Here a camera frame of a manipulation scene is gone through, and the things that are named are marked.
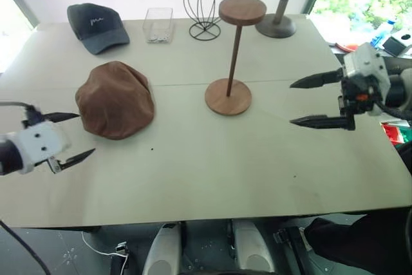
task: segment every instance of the baseball cap brim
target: baseball cap brim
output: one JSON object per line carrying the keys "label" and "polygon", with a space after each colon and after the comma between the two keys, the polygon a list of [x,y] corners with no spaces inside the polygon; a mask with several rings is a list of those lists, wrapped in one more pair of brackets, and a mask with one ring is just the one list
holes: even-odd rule
{"label": "baseball cap brim", "polygon": [[129,42],[129,36],[124,28],[117,28],[82,40],[84,47],[93,55],[99,54],[110,46]]}

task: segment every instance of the gray baseball cap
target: gray baseball cap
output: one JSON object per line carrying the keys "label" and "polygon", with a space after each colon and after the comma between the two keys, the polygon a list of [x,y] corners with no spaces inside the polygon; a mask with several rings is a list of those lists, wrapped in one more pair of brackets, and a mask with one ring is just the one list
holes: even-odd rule
{"label": "gray baseball cap", "polygon": [[119,14],[113,9],[93,3],[67,8],[71,29],[93,55],[113,45],[130,42]]}

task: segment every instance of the clear plastic box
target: clear plastic box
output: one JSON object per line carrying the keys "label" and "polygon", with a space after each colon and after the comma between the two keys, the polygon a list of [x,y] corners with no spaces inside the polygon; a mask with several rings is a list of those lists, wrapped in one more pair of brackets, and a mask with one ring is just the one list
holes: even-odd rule
{"label": "clear plastic box", "polygon": [[172,8],[150,8],[144,19],[143,31],[147,43],[169,43],[173,31]]}

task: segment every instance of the brown flat cap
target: brown flat cap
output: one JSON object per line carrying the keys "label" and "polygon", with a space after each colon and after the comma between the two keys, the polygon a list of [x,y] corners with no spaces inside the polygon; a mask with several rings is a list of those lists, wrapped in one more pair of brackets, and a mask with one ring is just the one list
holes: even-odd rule
{"label": "brown flat cap", "polygon": [[130,137],[155,115],[147,78],[120,61],[94,68],[76,103],[84,129],[111,140]]}

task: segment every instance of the gray hat stand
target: gray hat stand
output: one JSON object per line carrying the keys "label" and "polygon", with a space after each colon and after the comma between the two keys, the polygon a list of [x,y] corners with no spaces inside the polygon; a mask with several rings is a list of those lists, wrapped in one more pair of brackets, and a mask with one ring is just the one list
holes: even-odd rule
{"label": "gray hat stand", "polygon": [[265,18],[255,25],[258,32],[271,38],[287,38],[296,32],[296,25],[285,10],[289,0],[280,0],[275,14],[266,14]]}

